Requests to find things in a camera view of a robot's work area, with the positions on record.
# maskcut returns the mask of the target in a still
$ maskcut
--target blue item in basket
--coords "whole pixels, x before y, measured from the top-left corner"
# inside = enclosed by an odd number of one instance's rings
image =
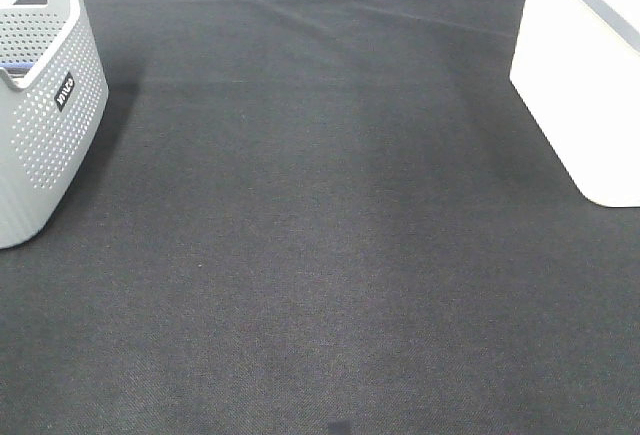
[[[25,76],[33,67],[32,62],[27,63],[0,63],[0,68],[4,68],[13,78]]]

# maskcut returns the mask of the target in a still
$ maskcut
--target gray plastic basket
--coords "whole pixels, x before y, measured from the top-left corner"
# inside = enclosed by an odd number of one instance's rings
[[[83,0],[0,7],[0,248],[45,225],[107,96]]]

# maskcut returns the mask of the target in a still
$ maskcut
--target basket label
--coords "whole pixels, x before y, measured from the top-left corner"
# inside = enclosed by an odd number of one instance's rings
[[[58,106],[58,110],[64,110],[64,106],[69,101],[69,97],[73,93],[73,89],[76,87],[76,81],[73,79],[71,72],[67,73],[67,76],[64,78],[64,82],[62,82],[62,86],[56,93],[55,101]]]

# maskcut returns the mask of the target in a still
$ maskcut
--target laundry basket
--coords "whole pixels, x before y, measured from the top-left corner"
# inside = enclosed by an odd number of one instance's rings
[[[0,248],[45,225],[108,96],[82,0],[0,6]]]

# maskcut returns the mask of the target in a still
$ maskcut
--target floor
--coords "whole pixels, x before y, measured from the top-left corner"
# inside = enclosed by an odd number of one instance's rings
[[[111,95],[0,252],[6,434],[629,434],[638,210],[508,80],[524,0],[85,0]]]

